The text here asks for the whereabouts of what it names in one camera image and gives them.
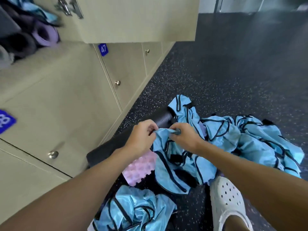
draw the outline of speckled black floor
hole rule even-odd
[[[226,13],[199,15],[195,42],[177,42],[150,80],[118,132],[176,94],[194,100],[201,117],[253,114],[275,122],[283,136],[308,152],[308,15]],[[308,180],[308,159],[302,162]],[[153,174],[138,187],[165,193]],[[125,180],[120,176],[113,191]],[[212,230],[209,188],[199,186],[178,204],[177,230]],[[254,230],[273,230],[245,201]]]

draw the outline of person's right hand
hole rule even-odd
[[[195,129],[188,123],[177,122],[173,124],[170,129],[175,130],[176,128],[181,130],[181,134],[175,135],[170,134],[171,140],[179,144],[186,151],[195,153],[197,150],[198,143],[203,139],[198,135]]]

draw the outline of hand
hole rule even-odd
[[[139,122],[134,126],[124,148],[134,154],[135,159],[138,159],[150,149],[156,139],[156,133],[153,130],[158,130],[158,126],[154,121]]]
[[[186,151],[195,153],[198,143],[203,139],[198,135],[195,129],[188,123],[177,122],[170,127],[170,129],[173,130],[175,130],[175,128],[180,129],[181,134],[179,135],[170,134],[169,138],[171,138],[174,142],[179,144]]]

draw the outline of purple yoga mat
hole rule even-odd
[[[59,41],[58,31],[55,27],[46,25],[29,15],[20,15],[20,18],[28,24],[33,24],[32,36],[41,46],[55,46]]]

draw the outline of textured foam roller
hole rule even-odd
[[[141,182],[141,179],[145,178],[146,175],[150,175],[151,171],[155,169],[156,158],[156,153],[148,151],[142,157],[136,159],[127,166],[122,172],[127,183],[130,186],[135,186],[136,183]]]

